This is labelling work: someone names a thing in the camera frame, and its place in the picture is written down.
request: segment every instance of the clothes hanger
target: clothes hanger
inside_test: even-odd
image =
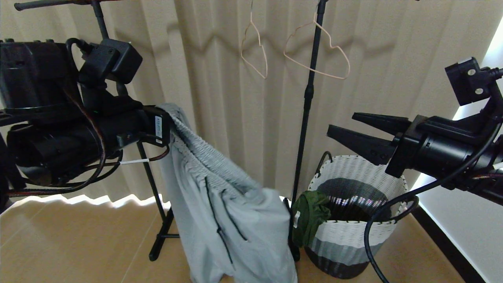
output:
[[[348,57],[346,56],[346,54],[344,53],[344,51],[342,50],[342,48],[341,48],[340,46],[338,46],[338,45],[336,45],[336,46],[332,46],[332,37],[331,37],[331,36],[330,36],[330,34],[326,31],[326,29],[324,29],[321,25],[319,25],[319,24],[316,22],[316,16],[317,16],[317,13],[316,13],[316,12],[314,12],[314,17],[313,17],[313,21],[312,21],[312,22],[309,22],[309,23],[307,23],[307,24],[304,24],[304,25],[298,26],[298,27],[295,29],[295,31],[294,31],[292,34],[290,34],[290,36],[289,36],[289,37],[288,37],[288,39],[286,40],[286,43],[285,43],[285,48],[283,49],[283,55],[284,55],[285,57],[287,57],[289,60],[293,61],[294,63],[297,63],[297,64],[301,65],[302,67],[304,67],[304,68],[306,68],[306,69],[308,69],[308,70],[311,70],[311,71],[313,71],[313,72],[315,72],[315,73],[318,73],[318,74],[320,74],[320,75],[324,75],[324,76],[327,76],[327,77],[335,78],[335,79],[345,80],[345,79],[349,76],[349,74],[350,74],[350,72],[351,72],[351,64],[349,63],[349,59],[348,59]],[[286,54],[286,47],[288,46],[288,41],[290,40],[290,38],[294,37],[294,36],[295,36],[295,34],[297,33],[297,31],[298,31],[299,29],[301,29],[301,28],[303,28],[303,27],[306,27],[306,26],[309,26],[309,25],[311,25],[311,24],[315,24],[315,25],[316,25],[317,27],[319,27],[319,28],[320,28],[320,29],[321,29],[321,30],[322,30],[325,34],[327,34],[327,35],[328,35],[328,39],[329,39],[329,43],[330,43],[330,49],[335,49],[335,48],[337,48],[337,49],[339,49],[339,50],[341,51],[341,53],[343,54],[344,58],[346,59],[346,62],[348,63],[348,72],[347,72],[347,74],[346,74],[344,77],[338,77],[338,76],[334,76],[334,75],[330,75],[330,74],[327,74],[327,73],[320,72],[320,71],[315,70],[315,69],[311,69],[310,67],[308,67],[308,66],[306,66],[306,65],[304,65],[304,64],[302,64],[302,63],[300,63],[300,62],[298,62],[298,61],[296,61],[296,60],[294,60],[293,58],[291,58],[290,56],[288,56],[288,55]]]
[[[252,4],[250,7],[250,23],[248,24],[248,26],[244,30],[244,37],[243,37],[243,40],[241,41],[241,58],[243,58],[244,62],[247,63],[248,65],[250,65],[265,80],[267,78],[267,74],[269,71],[269,68],[267,65],[267,55],[266,55],[266,51],[264,49],[264,46],[262,45],[262,43],[260,41],[260,32],[257,29],[255,23],[253,23],[253,0],[251,0],[251,3]],[[257,34],[259,36],[259,46],[262,48],[262,53],[264,54],[264,60],[266,62],[266,74],[265,75],[263,75],[255,66],[253,66],[252,63],[248,62],[248,60],[246,60],[245,57],[243,56],[243,44],[244,44],[244,41],[246,40],[246,33],[248,32],[248,29],[250,28],[250,26],[253,26],[253,28],[255,29],[255,31],[257,32]]]

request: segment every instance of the curtain fold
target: curtain fold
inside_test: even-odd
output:
[[[19,0],[0,3],[2,38],[64,42],[77,37],[100,42],[90,6],[18,12],[14,2]],[[308,70],[287,60],[283,48],[297,26],[312,20],[316,4],[255,0],[254,23],[269,66],[266,80],[239,55],[250,1],[122,0],[104,2],[102,8],[110,37],[130,41],[143,56],[127,86],[131,97],[144,104],[178,104],[202,138],[264,186],[290,196]],[[469,56],[481,60],[502,11],[501,1],[329,1],[323,26],[348,55],[351,75],[344,81],[315,77],[300,191],[307,188],[324,151],[351,153],[325,136],[329,124],[391,139],[352,121],[353,112],[451,118],[458,104],[444,67]],[[248,32],[243,54],[265,70],[257,34]],[[299,30],[289,42],[288,54],[309,64],[313,34],[314,25]],[[344,57],[330,49],[325,35],[317,69],[335,75],[346,72]],[[113,83],[109,89],[115,93]],[[149,156],[160,151],[147,147]],[[136,147],[127,147],[124,159],[136,158]],[[162,190],[158,165],[150,165]],[[417,176],[406,172],[409,183]],[[107,194],[112,201],[132,193],[140,199],[151,196],[141,164],[121,166],[111,177],[73,195],[82,193],[91,198]]]

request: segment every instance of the tile grout line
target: tile grout line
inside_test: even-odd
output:
[[[150,226],[148,227],[147,231],[145,231],[145,235],[143,236],[143,239],[142,239],[142,240],[141,240],[141,242],[139,243],[138,248],[136,249],[136,252],[134,253],[133,258],[131,259],[131,262],[129,263],[129,266],[127,267],[126,272],[124,273],[124,277],[122,278],[121,283],[123,283],[123,282],[124,282],[124,280],[126,279],[127,273],[128,273],[128,272],[129,272],[129,270],[131,269],[131,266],[133,265],[133,262],[134,262],[134,260],[136,259],[136,256],[138,255],[138,252],[139,252],[139,250],[140,250],[141,245],[143,245],[143,242],[145,242],[145,239],[147,238],[148,232],[150,231],[150,229],[152,229],[152,226],[153,226],[153,224],[154,224],[154,222],[155,222],[155,219],[156,219],[156,217],[157,217],[157,213],[158,213],[157,211],[154,213],[154,217],[153,217],[153,219],[152,219],[152,222],[150,223]]]
[[[19,233],[19,231],[21,231],[22,229],[24,229],[24,227],[26,227],[29,222],[35,218],[35,216],[37,216],[46,206],[47,206],[48,203],[45,203],[44,206],[42,206],[38,211],[37,213],[33,214],[33,216],[31,216],[28,220],[27,220],[27,223],[25,223],[24,225],[22,225],[15,233],[12,234],[12,236],[10,236],[2,245],[0,245],[0,247],[3,247],[4,245],[6,245],[15,235],[17,235]]]

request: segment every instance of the striped basket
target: striped basket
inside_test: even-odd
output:
[[[386,174],[385,166],[375,166],[359,156],[336,156],[325,152],[309,190],[318,190],[330,199],[329,221],[318,227],[316,236],[305,247],[311,261],[323,272],[337,278],[354,278],[369,264],[363,233],[375,209],[407,192],[404,177]],[[398,203],[372,225],[371,250],[375,254],[396,227],[391,217],[405,216],[406,203]]]

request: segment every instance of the gray pants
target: gray pants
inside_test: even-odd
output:
[[[289,213],[276,191],[262,188],[189,128],[182,110],[162,104],[176,131],[161,169],[194,283],[297,282],[287,244]]]

